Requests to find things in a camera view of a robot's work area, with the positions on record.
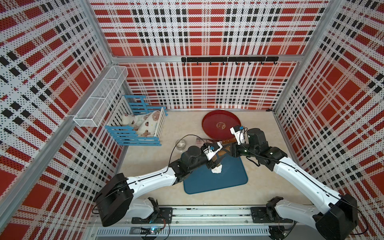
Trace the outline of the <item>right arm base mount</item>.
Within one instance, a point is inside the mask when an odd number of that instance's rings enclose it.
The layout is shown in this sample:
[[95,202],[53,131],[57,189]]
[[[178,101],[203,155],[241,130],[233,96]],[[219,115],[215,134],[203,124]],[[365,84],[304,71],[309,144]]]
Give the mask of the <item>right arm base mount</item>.
[[251,217],[253,223],[293,223],[293,220],[281,218],[275,210],[267,207],[251,207]]

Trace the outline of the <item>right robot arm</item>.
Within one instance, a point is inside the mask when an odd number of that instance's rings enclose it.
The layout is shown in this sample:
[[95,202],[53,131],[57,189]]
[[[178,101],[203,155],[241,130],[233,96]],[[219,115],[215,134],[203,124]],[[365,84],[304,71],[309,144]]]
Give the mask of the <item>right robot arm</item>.
[[312,203],[306,206],[274,197],[266,204],[271,221],[288,219],[305,224],[326,240],[344,240],[353,234],[359,213],[354,197],[340,195],[304,171],[281,149],[270,147],[262,130],[235,126],[230,131],[236,138],[230,147],[233,157],[246,157],[258,167],[265,166],[291,183]]

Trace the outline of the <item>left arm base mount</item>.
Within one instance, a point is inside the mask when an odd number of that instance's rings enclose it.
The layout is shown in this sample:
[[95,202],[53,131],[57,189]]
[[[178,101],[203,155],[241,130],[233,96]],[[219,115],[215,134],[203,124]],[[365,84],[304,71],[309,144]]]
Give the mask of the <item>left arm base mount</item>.
[[170,224],[173,218],[173,208],[161,207],[155,210],[149,217],[145,219],[132,218],[132,224]]

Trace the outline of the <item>wooden rolling pin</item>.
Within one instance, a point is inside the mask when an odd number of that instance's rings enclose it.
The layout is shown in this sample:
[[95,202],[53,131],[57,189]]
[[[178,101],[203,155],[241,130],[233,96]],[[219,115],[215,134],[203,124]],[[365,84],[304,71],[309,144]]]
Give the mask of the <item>wooden rolling pin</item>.
[[226,144],[223,145],[222,149],[216,153],[216,160],[225,158],[227,155],[231,156],[231,145],[232,144]]

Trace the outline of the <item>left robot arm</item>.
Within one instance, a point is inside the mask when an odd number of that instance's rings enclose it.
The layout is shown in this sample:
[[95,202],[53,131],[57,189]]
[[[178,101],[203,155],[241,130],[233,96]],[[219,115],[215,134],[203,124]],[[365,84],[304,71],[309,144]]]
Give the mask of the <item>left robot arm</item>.
[[176,185],[186,180],[196,169],[205,166],[213,170],[221,165],[230,146],[220,143],[191,146],[180,158],[161,170],[137,177],[115,175],[96,195],[95,203],[103,227],[119,222],[126,213],[134,218],[155,221],[160,214],[157,201],[139,197],[154,190]]

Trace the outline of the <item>white dough lump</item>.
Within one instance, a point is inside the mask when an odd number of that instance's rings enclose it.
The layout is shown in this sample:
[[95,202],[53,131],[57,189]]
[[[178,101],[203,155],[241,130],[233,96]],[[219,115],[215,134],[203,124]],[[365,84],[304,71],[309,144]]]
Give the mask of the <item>white dough lump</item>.
[[222,165],[219,165],[219,166],[211,169],[211,171],[213,174],[220,174],[222,172],[222,167],[223,167]]

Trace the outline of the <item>teal plastic tray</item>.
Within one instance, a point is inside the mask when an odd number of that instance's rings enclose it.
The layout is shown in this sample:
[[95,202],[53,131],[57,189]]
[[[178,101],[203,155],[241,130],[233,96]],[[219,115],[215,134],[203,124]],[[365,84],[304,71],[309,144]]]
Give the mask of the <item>teal plastic tray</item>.
[[183,184],[184,191],[189,195],[193,195],[241,186],[247,182],[248,176],[241,158],[226,156],[222,160],[221,173],[213,173],[203,166],[195,170]]

